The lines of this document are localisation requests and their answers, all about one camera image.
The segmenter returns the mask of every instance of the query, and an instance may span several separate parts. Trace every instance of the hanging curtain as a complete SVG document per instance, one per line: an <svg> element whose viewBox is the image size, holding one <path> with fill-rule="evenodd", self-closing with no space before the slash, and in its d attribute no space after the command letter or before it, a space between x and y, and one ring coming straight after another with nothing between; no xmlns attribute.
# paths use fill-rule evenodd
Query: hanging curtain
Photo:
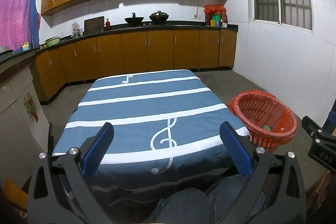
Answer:
<svg viewBox="0 0 336 224"><path fill-rule="evenodd" d="M22 50L22 43L29 47L39 45L40 14L36 0L0 0L0 46L14 51Z"/></svg>

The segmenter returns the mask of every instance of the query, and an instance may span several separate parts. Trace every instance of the orange basket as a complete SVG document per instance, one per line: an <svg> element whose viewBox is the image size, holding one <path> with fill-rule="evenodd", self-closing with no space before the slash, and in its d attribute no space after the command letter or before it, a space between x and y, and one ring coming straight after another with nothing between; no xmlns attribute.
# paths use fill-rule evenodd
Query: orange basket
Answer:
<svg viewBox="0 0 336 224"><path fill-rule="evenodd" d="M249 130L250 141L264 147L268 153L294 137L295 116L274 95L260 90L244 91L233 97L227 106ZM269 126L271 131L263 129L264 126Z"/></svg>

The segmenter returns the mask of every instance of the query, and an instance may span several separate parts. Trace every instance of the jeans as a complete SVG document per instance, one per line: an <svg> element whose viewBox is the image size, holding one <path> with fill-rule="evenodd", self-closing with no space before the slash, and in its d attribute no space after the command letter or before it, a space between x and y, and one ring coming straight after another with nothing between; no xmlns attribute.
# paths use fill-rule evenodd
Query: jeans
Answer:
<svg viewBox="0 0 336 224"><path fill-rule="evenodd" d="M205 192L184 189L160 200L146 223L215 224L225 216L245 182L244 176L234 175L219 180ZM250 216L261 210L264 201L261 192Z"/></svg>

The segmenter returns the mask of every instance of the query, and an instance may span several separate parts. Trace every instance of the metal screw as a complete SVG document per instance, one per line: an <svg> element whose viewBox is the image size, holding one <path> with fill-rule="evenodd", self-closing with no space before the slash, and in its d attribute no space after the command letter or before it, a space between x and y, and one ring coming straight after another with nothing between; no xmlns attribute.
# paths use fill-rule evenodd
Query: metal screw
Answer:
<svg viewBox="0 0 336 224"><path fill-rule="evenodd" d="M257 147L257 148L256 148L256 151L257 151L258 154L263 154L263 153L265 153L265 149L264 149L263 147Z"/></svg>
<svg viewBox="0 0 336 224"><path fill-rule="evenodd" d="M292 152L292 151L289 151L289 152L287 153L287 155L288 155L290 158L295 158L295 154L294 154L294 152Z"/></svg>
<svg viewBox="0 0 336 224"><path fill-rule="evenodd" d="M42 153L39 154L40 159L44 159L46 156L47 156L46 152L42 152Z"/></svg>
<svg viewBox="0 0 336 224"><path fill-rule="evenodd" d="M71 155L75 155L75 154L77 154L77 153L78 153L78 148L76 148L76 147L70 148L69 153L70 153Z"/></svg>

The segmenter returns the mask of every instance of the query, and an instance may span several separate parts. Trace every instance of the musical note print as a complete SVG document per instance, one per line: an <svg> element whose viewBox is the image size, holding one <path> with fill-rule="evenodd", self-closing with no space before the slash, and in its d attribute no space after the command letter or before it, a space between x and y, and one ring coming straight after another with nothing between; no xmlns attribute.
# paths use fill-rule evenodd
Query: musical note print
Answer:
<svg viewBox="0 0 336 224"><path fill-rule="evenodd" d="M122 81L123 84L128 84L128 79L133 77L133 75L127 75L126 81Z"/></svg>
<svg viewBox="0 0 336 224"><path fill-rule="evenodd" d="M166 130L168 131L168 138L162 139L162 140L160 141L160 143L163 143L163 142L165 142L165 141L168 141L168 142L169 142L169 147L170 147L170 148L173 147L173 144L174 144L174 146L177 146L176 141L173 140L173 139L171 138L171 132L170 132L170 129L176 124L176 120L177 120L177 118L174 118L173 123L170 124L170 119L168 119L167 127L164 128L164 129L161 129L159 132L155 133L155 135L154 135L154 136L152 137L152 139L151 139L151 148L152 148L152 150L156 150L155 147L154 147L154 140L155 140L155 138L156 138L160 133L165 132ZM164 168L162 171L159 171L157 168L153 168L153 169L152 169L152 174L153 174L153 175L157 175L157 174L161 174L161 173L165 172L166 170L169 169L169 167L172 165L172 163L173 163L173 157L170 157L170 158L169 158L169 163L168 163L168 165L166 166L166 168Z"/></svg>

